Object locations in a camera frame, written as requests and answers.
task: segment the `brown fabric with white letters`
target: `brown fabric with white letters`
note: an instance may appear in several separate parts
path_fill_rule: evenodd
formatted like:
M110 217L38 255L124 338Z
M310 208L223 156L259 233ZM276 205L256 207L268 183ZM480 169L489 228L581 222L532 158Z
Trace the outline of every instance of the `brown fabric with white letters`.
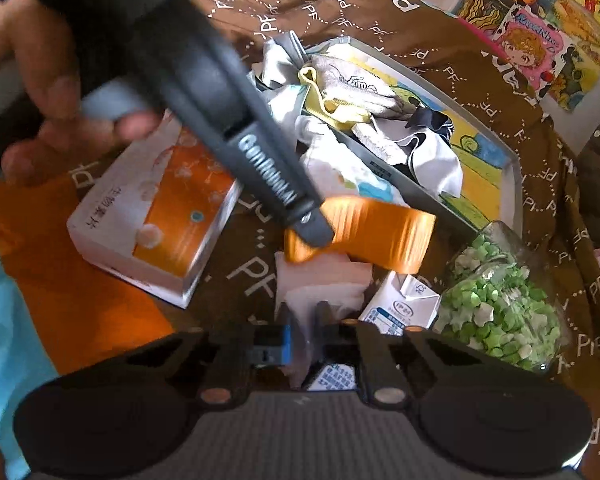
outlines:
M417 0L192 1L247 65L261 59L266 39L288 30L305 46L337 36L374 46L455 97L515 150L524 178L524 239L552 264L573 331L556 380L589 402L594 433L583 470L589 479L600 480L600 268L578 212L573 154L551 119L542 120L522 76L458 20ZM422 275L430 282L453 250L442 246L437 238L427 254ZM201 281L193 297L193 316L205 326L251 314L270 320L273 253L281 247L280 227L253 198L243 196L208 264L210 278Z

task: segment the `pink cartoon poster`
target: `pink cartoon poster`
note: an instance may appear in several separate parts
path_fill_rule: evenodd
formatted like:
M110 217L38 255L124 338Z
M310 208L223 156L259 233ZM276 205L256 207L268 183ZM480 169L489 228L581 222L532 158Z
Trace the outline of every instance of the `pink cartoon poster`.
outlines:
M528 7L515 5L493 35L507 56L544 97L566 63L570 38L553 25L536 16Z

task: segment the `transparent plastic container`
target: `transparent plastic container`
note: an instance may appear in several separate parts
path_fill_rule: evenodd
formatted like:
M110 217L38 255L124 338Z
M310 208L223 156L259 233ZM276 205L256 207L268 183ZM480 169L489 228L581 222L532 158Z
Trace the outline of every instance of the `transparent plastic container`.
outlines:
M433 330L541 372L568 344L548 266L500 221L449 262Z

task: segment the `cardboard box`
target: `cardboard box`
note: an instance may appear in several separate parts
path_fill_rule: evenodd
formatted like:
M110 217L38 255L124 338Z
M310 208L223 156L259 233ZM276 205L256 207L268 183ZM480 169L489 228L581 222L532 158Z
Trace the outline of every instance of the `cardboard box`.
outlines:
M185 308L240 184L175 118L133 142L67 222L85 260Z
M383 334L402 335L407 326L429 328L439 305L440 296L427 285L413 276L392 271L358 319L373 323ZM355 388L355 370L336 364L325 366L307 389L321 392Z

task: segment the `human hand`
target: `human hand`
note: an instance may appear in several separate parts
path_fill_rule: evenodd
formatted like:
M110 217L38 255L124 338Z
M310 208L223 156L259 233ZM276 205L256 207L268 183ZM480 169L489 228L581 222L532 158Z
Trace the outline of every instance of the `human hand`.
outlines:
M2 171L8 182L41 184L146 136L160 123L154 112L115 123L80 117L80 77L71 31L58 13L37 0L0 4L0 65L11 56L45 121L34 139L16 142L4 152Z

